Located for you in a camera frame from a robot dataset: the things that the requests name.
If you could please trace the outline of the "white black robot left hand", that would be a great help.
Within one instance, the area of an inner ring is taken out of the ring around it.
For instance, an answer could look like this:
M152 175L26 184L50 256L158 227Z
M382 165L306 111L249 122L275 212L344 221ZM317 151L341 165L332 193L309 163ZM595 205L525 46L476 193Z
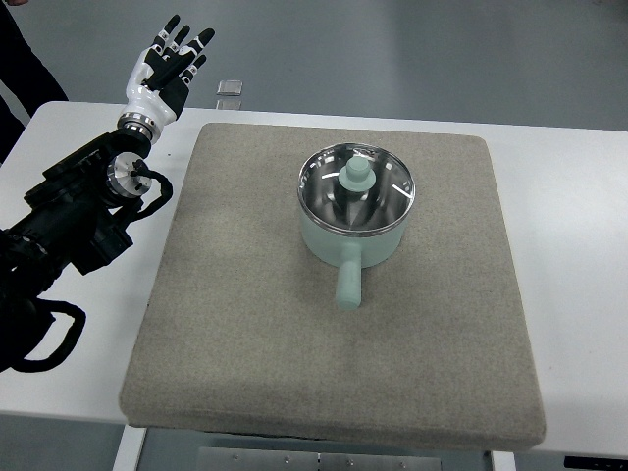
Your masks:
M208 27L190 37L178 15L168 20L143 50L126 86L128 103L118 120L120 129L134 129L155 143L164 127L181 115L190 84L204 65L204 49L215 35Z

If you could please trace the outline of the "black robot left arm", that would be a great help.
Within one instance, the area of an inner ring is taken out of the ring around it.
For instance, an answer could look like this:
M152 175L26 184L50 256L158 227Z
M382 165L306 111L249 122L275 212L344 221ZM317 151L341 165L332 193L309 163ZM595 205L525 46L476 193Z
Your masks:
M173 186L144 160L153 132L121 124L46 170L25 195L30 212L1 233L1 368L49 371L76 347L86 315L42 298L74 266L86 275L132 245L128 226L151 216Z

